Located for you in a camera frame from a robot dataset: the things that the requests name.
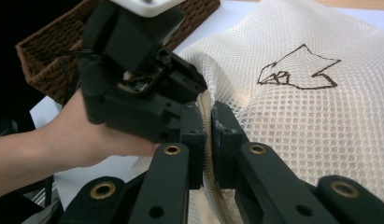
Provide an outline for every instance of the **black marker drawing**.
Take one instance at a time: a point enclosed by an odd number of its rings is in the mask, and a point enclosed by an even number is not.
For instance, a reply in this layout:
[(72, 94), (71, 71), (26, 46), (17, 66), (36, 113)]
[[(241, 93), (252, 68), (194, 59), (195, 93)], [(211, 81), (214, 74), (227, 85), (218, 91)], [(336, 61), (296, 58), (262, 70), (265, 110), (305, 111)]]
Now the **black marker drawing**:
[(288, 85), (299, 90), (334, 88), (337, 83), (323, 72), (340, 62), (314, 54), (304, 44), (278, 62), (265, 66), (258, 84)]

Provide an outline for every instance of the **wicker basket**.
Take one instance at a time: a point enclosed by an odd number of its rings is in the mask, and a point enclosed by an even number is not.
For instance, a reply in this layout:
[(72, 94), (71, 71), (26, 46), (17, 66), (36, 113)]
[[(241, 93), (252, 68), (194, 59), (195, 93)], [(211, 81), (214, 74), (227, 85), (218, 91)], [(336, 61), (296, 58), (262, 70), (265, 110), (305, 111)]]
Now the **wicker basket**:
[[(78, 56), (58, 55), (81, 49), (84, 24), (100, 0), (83, 0), (60, 18), (16, 45), (26, 82), (63, 105), (66, 87), (73, 79)], [(187, 0), (179, 5), (185, 21), (166, 43), (174, 49), (193, 32), (217, 7), (220, 0)]]

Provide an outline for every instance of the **white table surface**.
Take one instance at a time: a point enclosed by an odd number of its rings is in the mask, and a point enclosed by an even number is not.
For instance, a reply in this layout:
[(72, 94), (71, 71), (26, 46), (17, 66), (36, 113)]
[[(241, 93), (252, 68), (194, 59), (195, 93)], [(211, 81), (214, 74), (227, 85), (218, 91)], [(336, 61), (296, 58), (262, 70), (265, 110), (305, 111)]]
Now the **white table surface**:
[[(174, 52), (179, 53), (196, 40), (230, 28), (248, 15), (258, 4), (256, 2), (222, 1), (220, 7), (184, 40)], [(335, 9), (384, 29), (384, 11), (351, 8)], [(31, 115), (36, 127), (39, 128), (50, 122), (59, 111), (61, 111), (61, 106), (57, 105), (49, 97), (45, 97), (31, 110)], [(78, 194), (78, 191), (95, 178), (107, 175), (120, 178), (124, 182), (132, 179), (131, 168), (135, 161), (136, 157), (112, 156), (92, 167), (76, 168), (56, 174), (54, 180), (64, 209)]]

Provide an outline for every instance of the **black background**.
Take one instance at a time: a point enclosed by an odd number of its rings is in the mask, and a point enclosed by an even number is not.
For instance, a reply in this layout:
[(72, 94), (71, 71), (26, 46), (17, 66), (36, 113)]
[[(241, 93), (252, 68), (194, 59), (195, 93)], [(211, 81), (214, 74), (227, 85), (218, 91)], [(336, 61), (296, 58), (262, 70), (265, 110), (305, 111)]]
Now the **black background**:
[(81, 0), (0, 0), (0, 117), (14, 119), (19, 132), (35, 128), (29, 110), (44, 95), (28, 85), (15, 46)]

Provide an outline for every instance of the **human arm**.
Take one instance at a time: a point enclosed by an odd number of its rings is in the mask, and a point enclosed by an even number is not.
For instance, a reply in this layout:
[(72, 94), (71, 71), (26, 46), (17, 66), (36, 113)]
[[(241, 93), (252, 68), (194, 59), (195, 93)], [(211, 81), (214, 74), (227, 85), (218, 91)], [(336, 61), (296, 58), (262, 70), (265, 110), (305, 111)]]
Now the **human arm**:
[(77, 91), (46, 126), (0, 137), (0, 196), (64, 170), (94, 165), (111, 155), (150, 156), (155, 148), (144, 138), (105, 124), (91, 124)]

